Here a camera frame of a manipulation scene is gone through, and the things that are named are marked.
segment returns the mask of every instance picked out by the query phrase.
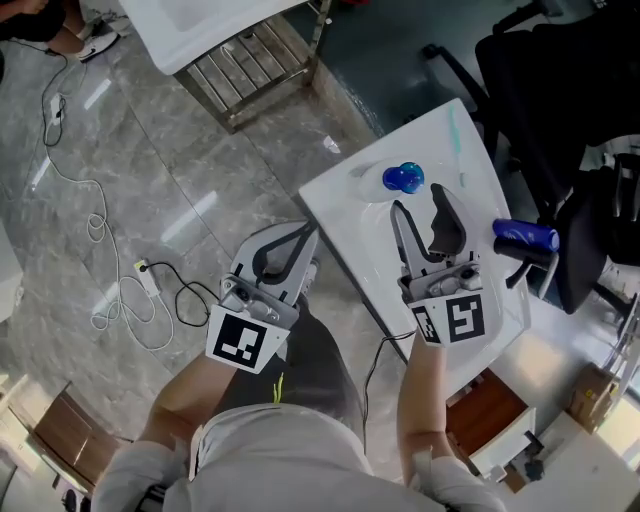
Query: blue cylinder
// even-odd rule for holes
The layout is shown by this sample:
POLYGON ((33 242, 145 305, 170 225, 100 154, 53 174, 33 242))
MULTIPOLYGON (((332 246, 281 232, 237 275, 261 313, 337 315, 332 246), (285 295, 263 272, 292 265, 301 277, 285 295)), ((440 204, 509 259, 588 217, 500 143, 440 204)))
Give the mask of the blue cylinder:
POLYGON ((493 221, 493 232, 500 238, 515 240, 550 252, 557 252, 560 247, 560 237, 555 229, 531 222, 496 219, 493 221))

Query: white table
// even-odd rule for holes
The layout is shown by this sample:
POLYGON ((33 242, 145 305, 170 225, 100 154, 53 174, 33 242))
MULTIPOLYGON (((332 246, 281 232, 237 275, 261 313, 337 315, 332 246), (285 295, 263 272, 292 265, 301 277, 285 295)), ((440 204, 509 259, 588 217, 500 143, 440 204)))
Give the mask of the white table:
MULTIPOLYGON (((353 177, 349 175, 356 168, 392 157, 406 157, 421 165, 425 189, 430 183, 441 183, 463 200, 479 226, 480 243, 485 248, 493 246, 493 220, 510 215, 491 160, 460 100, 442 105, 399 128, 300 189, 309 213, 324 231, 369 311, 387 334, 398 335, 414 330, 416 321, 403 303, 397 284, 402 263, 391 227, 391 203, 370 204, 355 199, 353 177)), ((428 247, 433 212, 432 203, 424 197, 405 195, 401 201, 412 212, 428 247)), ((482 264, 483 268, 488 266, 493 275, 501 304, 500 323, 495 337, 458 343, 449 349, 448 396, 487 368, 531 325, 526 283, 508 290, 504 281, 519 262, 491 250, 487 256, 482 264)), ((409 357, 412 345, 413 338, 396 342, 404 358, 409 357)))

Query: blue bottle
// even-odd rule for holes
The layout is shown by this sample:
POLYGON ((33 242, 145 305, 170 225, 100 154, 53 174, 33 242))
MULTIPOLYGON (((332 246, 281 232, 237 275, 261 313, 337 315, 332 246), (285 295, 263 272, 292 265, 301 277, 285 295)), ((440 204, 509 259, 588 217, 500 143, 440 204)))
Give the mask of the blue bottle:
POLYGON ((557 252, 560 248, 558 232, 548 226, 522 220, 496 219, 493 221, 493 232, 500 238, 516 240, 549 252, 557 252))
POLYGON ((355 173, 358 198, 368 203, 383 203, 402 194, 418 192, 424 185, 422 168, 414 162, 397 160, 383 160, 355 173))

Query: person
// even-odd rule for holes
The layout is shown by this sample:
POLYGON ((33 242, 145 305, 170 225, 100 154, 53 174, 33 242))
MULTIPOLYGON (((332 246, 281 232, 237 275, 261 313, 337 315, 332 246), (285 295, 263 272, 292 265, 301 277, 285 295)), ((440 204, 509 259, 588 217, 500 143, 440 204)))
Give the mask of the person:
POLYGON ((298 301, 286 360, 254 375, 204 354, 156 398, 137 441, 102 474, 93 512, 504 512, 445 434, 446 350, 421 335, 397 408, 404 486, 373 476, 358 392, 329 330, 298 301), (189 443, 195 477, 188 478, 189 443))
POLYGON ((44 42, 50 50, 86 62, 111 47, 116 32, 92 36, 79 0, 0 0, 0 39, 44 42))

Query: chair wheel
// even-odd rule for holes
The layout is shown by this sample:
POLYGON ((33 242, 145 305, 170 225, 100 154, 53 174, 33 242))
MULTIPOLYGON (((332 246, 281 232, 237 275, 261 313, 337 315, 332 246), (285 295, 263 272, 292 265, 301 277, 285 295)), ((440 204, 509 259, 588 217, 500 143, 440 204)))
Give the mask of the chair wheel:
POLYGON ((428 44, 422 49, 422 55, 425 59, 435 59, 440 55, 440 47, 435 44, 428 44))

